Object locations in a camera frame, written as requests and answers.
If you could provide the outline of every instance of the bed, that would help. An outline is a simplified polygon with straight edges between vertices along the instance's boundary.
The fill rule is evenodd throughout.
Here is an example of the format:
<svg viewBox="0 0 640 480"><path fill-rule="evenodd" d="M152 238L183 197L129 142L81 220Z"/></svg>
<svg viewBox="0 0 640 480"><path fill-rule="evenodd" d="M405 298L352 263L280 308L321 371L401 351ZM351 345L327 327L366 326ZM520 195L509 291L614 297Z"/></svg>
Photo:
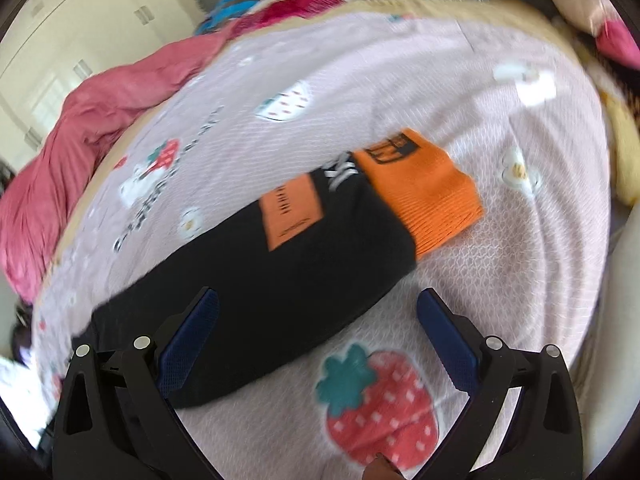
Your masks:
<svg viewBox="0 0 640 480"><path fill-rule="evenodd" d="M340 44L333 41L337 31L345 38ZM287 70L276 75L270 67L283 54ZM420 56L435 62L418 66ZM537 78L518 85L532 66ZM242 75L231 80L226 76L232 72ZM373 83L376 78L383 82ZM411 84L415 78L420 84ZM443 80L458 83L442 92L432 82ZM469 89L469 80L481 84ZM262 101L289 88L313 99L317 113L310 105L292 127L260 117ZM347 99L337 98L344 94ZM358 478L358 463L367 457L336 446L336 425L325 422L326 409L314 393L323 363L334 355L346 358L357 346L382 361L402 356L402 365L416 375L415 388L428 392L426 411L433 418L420 443L433 449L465 397L453 390L416 327L415 297L425 286L434 286L483 333L500 335L514 348L538 350L553 342L574 361L606 257L609 163L598 96L571 47L540 15L516 2L354 1L229 43L173 98L139 118L105 157L76 205L36 304L34 350L50 407L71 336L89 323L102 341L91 339L91 330L83 336L98 347L132 335L100 320L114 295L290 178L407 127L444 149L472 177L484 217L420 259L380 302L318 348L229 396L179 410L191 436L226 478L250 476L258 460L269 478ZM563 131L580 131L579 141ZM182 184L163 187L158 204L146 212L144 230L127 231L136 209L122 206L122 189L129 189L136 164L159 147L162 154L168 140L177 149L196 138L200 154L192 146L193 162L174 173ZM253 158L256 146L271 155ZM535 177L510 178L516 165L526 165ZM185 184L201 181L203 174L209 186ZM132 192L134 199L125 205L144 199L150 189ZM167 211L181 220L164 221ZM104 278L83 283L87 275ZM111 318L102 319L108 324ZM513 406L512 397L479 464L495 454ZM283 432L286 438L277 442L266 437ZM308 456L305 463L270 460L299 453ZM403 469L410 473L419 459Z"/></svg>

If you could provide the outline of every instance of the red blanket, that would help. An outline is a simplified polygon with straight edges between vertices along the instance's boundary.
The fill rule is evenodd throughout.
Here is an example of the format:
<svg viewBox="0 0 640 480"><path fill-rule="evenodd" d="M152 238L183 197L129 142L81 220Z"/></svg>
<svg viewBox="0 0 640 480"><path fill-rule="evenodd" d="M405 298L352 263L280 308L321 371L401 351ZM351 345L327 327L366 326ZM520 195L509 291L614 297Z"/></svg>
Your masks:
<svg viewBox="0 0 640 480"><path fill-rule="evenodd" d="M0 265L16 293L28 303L36 299L78 200L105 155L140 115L182 88L227 40L341 2L275 2L219 32L177 41L137 63L95 75L71 92L41 152L0 200Z"/></svg>

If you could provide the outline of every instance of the white wardrobe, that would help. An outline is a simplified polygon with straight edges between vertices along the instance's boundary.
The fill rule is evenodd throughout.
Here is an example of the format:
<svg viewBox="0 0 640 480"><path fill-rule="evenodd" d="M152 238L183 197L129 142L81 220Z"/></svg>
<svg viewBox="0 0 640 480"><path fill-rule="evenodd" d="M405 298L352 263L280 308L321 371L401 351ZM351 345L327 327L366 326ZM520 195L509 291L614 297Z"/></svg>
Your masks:
<svg viewBox="0 0 640 480"><path fill-rule="evenodd" d="M195 26L178 0L29 0L0 42L0 157L20 170L84 79Z"/></svg>

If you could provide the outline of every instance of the blue gripper pad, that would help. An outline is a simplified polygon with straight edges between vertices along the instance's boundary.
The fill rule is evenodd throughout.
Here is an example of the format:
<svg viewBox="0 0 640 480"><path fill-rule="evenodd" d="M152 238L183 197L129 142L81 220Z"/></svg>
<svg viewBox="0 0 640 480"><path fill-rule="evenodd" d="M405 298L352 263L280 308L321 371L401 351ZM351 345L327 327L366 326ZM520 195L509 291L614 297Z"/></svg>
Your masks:
<svg viewBox="0 0 640 480"><path fill-rule="evenodd" d="M187 380L219 314L218 294L209 289L164 348L158 359L156 386L165 399L171 392L179 390Z"/></svg>
<svg viewBox="0 0 640 480"><path fill-rule="evenodd" d="M417 315L453 385L472 396L479 386L478 358L428 290L418 296Z"/></svg>

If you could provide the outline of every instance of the orange sock cuff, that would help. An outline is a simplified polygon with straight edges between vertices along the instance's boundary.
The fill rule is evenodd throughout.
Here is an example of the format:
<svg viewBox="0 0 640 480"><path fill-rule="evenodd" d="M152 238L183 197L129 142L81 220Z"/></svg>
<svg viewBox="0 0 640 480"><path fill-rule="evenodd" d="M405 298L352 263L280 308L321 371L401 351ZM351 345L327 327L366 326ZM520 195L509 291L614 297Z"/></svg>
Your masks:
<svg viewBox="0 0 640 480"><path fill-rule="evenodd" d="M418 132L400 134L354 153L378 194L414 237L416 258L482 217L474 181Z"/></svg>

